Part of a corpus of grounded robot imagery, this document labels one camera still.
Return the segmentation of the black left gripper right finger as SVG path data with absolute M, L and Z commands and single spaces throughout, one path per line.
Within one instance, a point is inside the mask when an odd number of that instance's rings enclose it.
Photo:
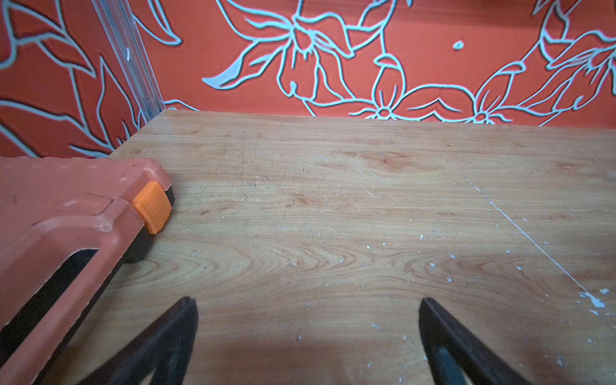
M 433 298 L 419 308 L 420 338 L 435 384 L 527 384 Z

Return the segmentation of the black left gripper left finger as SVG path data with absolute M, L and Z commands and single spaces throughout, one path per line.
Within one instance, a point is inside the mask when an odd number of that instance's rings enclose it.
M 81 384 L 182 384 L 196 338 L 196 300 L 178 300 Z

